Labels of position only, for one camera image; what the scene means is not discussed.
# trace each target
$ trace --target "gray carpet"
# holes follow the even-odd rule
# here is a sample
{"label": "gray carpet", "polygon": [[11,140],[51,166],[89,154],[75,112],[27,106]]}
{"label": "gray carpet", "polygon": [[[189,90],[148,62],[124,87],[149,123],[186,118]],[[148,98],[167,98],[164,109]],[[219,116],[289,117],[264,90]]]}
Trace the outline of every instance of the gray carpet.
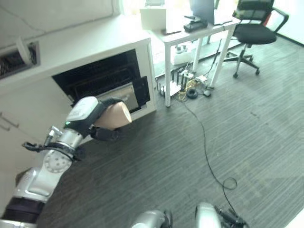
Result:
{"label": "gray carpet", "polygon": [[[215,174],[238,181],[227,191],[236,211],[252,228],[283,228],[304,207],[303,48],[278,38],[247,52],[260,76],[241,65],[233,79],[235,64],[225,63],[212,97],[184,104],[205,126]],[[197,120],[176,99],[165,108],[156,97],[157,111],[118,142],[85,144],[87,158],[64,175],[38,227],[125,228],[145,210],[168,208],[175,228],[191,228],[197,203],[228,208]]]}

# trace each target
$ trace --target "wall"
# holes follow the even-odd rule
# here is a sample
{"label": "wall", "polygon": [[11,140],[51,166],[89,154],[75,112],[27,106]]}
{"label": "wall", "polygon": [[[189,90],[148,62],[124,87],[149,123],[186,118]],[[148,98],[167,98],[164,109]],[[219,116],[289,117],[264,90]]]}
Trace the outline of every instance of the wall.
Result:
{"label": "wall", "polygon": [[0,0],[0,48],[119,12],[119,0]]}
{"label": "wall", "polygon": [[[275,0],[274,7],[289,14],[289,20],[279,30],[279,34],[304,44],[304,1]],[[267,26],[273,29],[278,26],[279,22],[280,16],[274,12]]]}

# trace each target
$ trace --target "white countertop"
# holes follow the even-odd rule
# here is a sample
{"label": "white countertop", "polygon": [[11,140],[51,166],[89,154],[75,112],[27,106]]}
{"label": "white countertop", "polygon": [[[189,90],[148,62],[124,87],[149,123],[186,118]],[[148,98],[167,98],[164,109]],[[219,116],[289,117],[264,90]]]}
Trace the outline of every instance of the white countertop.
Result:
{"label": "white countertop", "polygon": [[149,42],[134,17],[119,15],[49,33],[39,42],[40,65],[0,80],[0,95],[19,86],[134,49]]}

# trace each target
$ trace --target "air vent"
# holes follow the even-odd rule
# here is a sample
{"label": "air vent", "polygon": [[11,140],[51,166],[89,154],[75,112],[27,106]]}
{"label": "air vent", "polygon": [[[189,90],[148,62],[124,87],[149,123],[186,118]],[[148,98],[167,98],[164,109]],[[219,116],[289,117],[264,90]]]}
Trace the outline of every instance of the air vent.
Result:
{"label": "air vent", "polygon": [[26,65],[17,49],[0,54],[0,79],[40,64],[38,42],[28,44],[32,65]]}

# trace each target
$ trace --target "black office chair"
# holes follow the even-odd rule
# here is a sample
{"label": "black office chair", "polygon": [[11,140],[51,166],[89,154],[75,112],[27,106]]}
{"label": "black office chair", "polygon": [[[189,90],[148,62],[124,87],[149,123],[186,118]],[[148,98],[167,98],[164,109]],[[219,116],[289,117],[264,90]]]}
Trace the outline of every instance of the black office chair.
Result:
{"label": "black office chair", "polygon": [[[250,48],[254,44],[270,44],[276,41],[276,32],[287,22],[289,16],[279,9],[273,7],[274,0],[239,0],[237,9],[233,16],[241,20],[238,24],[233,36],[239,42],[245,44],[240,55],[233,52],[228,52],[224,62],[237,61],[237,70],[233,75],[238,77],[238,68],[240,63],[246,63],[256,69],[256,75],[260,73],[259,67],[253,64],[252,55],[244,55],[246,48]],[[266,20],[269,19],[271,12],[275,10],[281,14],[284,19],[278,28],[273,32],[264,26]]]}

